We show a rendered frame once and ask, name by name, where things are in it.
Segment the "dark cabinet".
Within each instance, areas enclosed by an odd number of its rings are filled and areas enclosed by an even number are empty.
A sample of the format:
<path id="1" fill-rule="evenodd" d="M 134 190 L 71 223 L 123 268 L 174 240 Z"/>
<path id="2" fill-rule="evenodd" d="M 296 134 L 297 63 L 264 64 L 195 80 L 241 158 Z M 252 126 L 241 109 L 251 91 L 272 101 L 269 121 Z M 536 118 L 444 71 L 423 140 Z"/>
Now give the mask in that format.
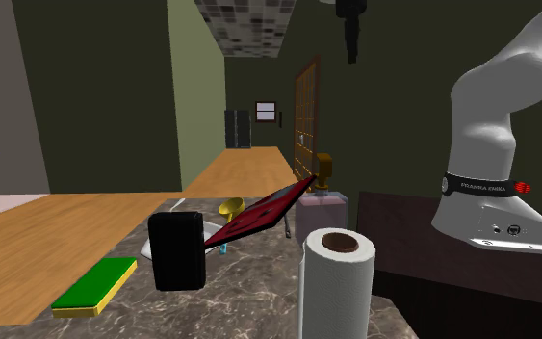
<path id="1" fill-rule="evenodd" d="M 251 148 L 250 115 L 245 110 L 226 110 L 225 146 L 227 148 Z"/>

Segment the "white paper towel roll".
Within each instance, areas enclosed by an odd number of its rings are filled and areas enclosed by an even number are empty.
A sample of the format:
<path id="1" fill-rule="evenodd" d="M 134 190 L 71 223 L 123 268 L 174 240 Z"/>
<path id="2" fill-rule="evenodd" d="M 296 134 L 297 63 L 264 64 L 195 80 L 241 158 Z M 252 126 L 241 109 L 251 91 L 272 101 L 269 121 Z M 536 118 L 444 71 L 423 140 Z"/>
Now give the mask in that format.
<path id="1" fill-rule="evenodd" d="M 297 339 L 367 339 L 376 249 L 343 228 L 311 232 L 299 264 Z"/>

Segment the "brown door with glass panes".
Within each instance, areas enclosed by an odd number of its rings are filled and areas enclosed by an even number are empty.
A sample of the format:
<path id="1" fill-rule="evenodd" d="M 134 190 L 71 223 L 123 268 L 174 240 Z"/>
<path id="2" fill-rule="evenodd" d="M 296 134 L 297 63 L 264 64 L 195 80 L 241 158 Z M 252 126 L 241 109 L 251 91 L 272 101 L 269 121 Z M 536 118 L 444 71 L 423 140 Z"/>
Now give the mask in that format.
<path id="1" fill-rule="evenodd" d="M 317 55 L 295 79 L 293 172 L 302 180 L 317 170 L 318 84 L 320 56 Z"/>

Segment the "black box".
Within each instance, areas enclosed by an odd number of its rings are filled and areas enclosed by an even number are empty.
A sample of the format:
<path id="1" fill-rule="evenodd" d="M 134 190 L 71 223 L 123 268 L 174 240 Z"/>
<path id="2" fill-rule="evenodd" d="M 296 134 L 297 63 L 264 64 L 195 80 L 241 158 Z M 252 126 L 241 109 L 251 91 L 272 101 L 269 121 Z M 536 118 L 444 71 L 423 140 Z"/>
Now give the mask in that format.
<path id="1" fill-rule="evenodd" d="M 206 282 L 203 216 L 199 212 L 159 212 L 148 219 L 156 289 L 191 291 Z"/>

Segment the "dark robot stand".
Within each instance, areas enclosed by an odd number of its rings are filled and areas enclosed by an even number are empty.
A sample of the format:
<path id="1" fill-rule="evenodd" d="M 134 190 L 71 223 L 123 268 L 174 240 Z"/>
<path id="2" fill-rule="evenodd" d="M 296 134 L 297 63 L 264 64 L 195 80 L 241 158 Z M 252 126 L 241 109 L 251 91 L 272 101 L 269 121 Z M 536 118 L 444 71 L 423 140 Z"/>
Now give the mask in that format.
<path id="1" fill-rule="evenodd" d="M 435 230 L 438 199 L 362 192 L 373 292 L 420 339 L 542 339 L 542 254 L 484 250 Z"/>

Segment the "white tray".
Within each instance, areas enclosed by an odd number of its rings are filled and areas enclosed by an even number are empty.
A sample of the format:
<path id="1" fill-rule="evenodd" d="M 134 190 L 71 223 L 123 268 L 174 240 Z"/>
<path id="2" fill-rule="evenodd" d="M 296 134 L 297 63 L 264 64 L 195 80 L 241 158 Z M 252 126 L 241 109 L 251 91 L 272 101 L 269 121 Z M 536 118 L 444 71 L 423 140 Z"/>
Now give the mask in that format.
<path id="1" fill-rule="evenodd" d="M 217 233 L 221 229 L 221 226 L 213 222 L 203 222 L 203 234 L 204 240 L 207 241 L 211 236 Z M 141 255 L 151 260 L 150 240 L 147 239 L 141 249 Z"/>

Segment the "red flat tablet black edge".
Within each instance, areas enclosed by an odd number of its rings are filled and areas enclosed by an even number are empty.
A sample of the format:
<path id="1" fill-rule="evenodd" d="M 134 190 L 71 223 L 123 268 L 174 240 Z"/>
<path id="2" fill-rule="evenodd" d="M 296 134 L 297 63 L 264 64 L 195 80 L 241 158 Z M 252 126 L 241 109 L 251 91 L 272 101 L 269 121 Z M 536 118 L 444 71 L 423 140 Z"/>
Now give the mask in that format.
<path id="1" fill-rule="evenodd" d="M 276 226 L 316 179 L 313 174 L 248 206 L 207 239 L 204 248 L 214 248 Z"/>

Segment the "yellow funnel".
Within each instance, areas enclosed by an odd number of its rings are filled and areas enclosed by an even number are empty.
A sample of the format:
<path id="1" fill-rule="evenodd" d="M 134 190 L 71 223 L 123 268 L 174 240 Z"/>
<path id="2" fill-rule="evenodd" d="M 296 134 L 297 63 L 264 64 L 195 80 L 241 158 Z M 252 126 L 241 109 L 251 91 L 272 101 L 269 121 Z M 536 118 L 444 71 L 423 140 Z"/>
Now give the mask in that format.
<path id="1" fill-rule="evenodd" d="M 234 217 L 241 214 L 245 209 L 245 202 L 241 197 L 227 199 L 219 206 L 218 212 L 230 223 Z"/>

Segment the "window with brown frame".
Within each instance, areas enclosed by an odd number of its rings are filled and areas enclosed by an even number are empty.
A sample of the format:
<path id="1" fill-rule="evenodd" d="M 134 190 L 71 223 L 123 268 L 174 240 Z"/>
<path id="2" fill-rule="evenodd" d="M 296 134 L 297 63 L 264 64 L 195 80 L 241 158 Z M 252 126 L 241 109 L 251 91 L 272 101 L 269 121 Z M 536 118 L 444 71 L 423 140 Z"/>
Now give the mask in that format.
<path id="1" fill-rule="evenodd" d="M 276 103 L 274 101 L 257 101 L 255 117 L 257 122 L 276 122 Z"/>

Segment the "pink soap dispenser golden pump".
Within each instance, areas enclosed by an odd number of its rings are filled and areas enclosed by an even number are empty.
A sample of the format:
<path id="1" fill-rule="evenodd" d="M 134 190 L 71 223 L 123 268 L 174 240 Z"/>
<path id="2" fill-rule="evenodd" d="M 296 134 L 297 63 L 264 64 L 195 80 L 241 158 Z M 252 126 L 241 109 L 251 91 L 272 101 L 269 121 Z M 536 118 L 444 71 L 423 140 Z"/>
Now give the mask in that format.
<path id="1" fill-rule="evenodd" d="M 332 158 L 328 153 L 317 154 L 319 172 L 313 193 L 303 194 L 296 202 L 295 236 L 302 248 L 307 236 L 321 228 L 348 226 L 348 198 L 330 191 L 327 180 L 332 176 Z"/>

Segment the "green yellow sponge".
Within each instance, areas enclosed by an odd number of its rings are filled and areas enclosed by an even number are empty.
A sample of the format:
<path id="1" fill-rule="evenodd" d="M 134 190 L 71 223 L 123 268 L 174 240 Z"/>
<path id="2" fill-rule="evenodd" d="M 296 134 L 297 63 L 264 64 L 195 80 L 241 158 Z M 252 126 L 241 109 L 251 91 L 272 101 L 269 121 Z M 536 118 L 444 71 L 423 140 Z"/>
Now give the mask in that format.
<path id="1" fill-rule="evenodd" d="M 136 268 L 135 257 L 102 258 L 51 304 L 53 317 L 99 315 Z"/>

